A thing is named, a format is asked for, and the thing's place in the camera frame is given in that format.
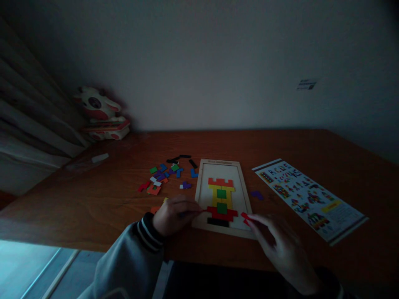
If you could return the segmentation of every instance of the wooden puzzle board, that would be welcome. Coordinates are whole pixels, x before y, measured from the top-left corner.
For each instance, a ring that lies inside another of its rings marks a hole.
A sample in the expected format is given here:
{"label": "wooden puzzle board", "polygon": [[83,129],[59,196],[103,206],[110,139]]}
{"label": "wooden puzzle board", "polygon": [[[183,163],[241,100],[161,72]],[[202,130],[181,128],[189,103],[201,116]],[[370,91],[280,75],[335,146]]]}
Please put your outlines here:
{"label": "wooden puzzle board", "polygon": [[249,226],[244,224],[244,218],[240,215],[242,212],[252,213],[240,163],[210,159],[201,160],[195,200],[204,210],[207,210],[209,206],[212,207],[213,201],[213,190],[208,185],[209,178],[213,178],[214,181],[216,179],[224,179],[226,183],[228,180],[233,181],[235,191],[231,192],[232,210],[237,211],[238,216],[233,217],[233,221],[229,222],[229,227],[224,227],[209,224],[208,218],[212,217],[212,213],[203,212],[194,219],[192,226],[218,233],[255,239],[255,235],[251,232]]}

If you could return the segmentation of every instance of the white wall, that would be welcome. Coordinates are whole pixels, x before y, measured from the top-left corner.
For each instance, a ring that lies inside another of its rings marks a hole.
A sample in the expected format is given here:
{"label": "white wall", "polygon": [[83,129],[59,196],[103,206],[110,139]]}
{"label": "white wall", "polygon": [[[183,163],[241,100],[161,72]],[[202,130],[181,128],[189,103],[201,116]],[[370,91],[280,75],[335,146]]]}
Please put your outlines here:
{"label": "white wall", "polygon": [[381,1],[3,2],[64,90],[111,90],[139,130],[327,128],[399,162],[398,32]]}

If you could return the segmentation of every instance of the jacket sleeve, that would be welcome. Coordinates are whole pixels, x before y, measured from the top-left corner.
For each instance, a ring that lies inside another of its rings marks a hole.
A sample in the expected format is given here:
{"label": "jacket sleeve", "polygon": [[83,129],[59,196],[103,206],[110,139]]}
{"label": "jacket sleeve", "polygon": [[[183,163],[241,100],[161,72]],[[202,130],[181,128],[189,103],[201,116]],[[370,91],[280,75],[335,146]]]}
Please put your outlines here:
{"label": "jacket sleeve", "polygon": [[151,299],[163,260],[164,238],[146,213],[130,224],[99,260],[93,283],[79,299]]}

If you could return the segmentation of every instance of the purple puzzle piece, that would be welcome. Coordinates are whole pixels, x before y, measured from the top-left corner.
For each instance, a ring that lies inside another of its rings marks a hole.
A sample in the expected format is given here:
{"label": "purple puzzle piece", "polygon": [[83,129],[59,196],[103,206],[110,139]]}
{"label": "purple puzzle piece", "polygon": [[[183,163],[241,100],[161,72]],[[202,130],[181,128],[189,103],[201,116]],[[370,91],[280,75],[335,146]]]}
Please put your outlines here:
{"label": "purple puzzle piece", "polygon": [[259,191],[252,191],[251,195],[253,197],[257,197],[259,200],[264,200],[265,199]]}
{"label": "purple puzzle piece", "polygon": [[164,178],[166,178],[165,175],[164,175],[164,174],[161,174],[161,175],[157,178],[157,180],[158,180],[158,181],[162,181]]}
{"label": "purple puzzle piece", "polygon": [[186,181],[183,182],[183,189],[189,189],[191,188],[191,184],[187,184]]}
{"label": "purple puzzle piece", "polygon": [[158,170],[156,173],[153,174],[153,177],[158,177],[162,174],[162,171]]}

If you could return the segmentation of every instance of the person's right hand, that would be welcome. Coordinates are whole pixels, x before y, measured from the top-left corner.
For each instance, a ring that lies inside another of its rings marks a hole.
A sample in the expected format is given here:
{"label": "person's right hand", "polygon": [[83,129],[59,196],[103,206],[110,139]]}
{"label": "person's right hand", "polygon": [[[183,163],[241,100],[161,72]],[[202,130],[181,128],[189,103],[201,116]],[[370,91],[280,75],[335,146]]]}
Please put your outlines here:
{"label": "person's right hand", "polygon": [[[299,237],[285,219],[276,215],[248,214],[248,217],[254,220],[248,223],[263,251],[281,275],[302,295],[318,293],[323,284],[310,264]],[[259,230],[261,225],[267,226],[276,244],[265,239]]]}

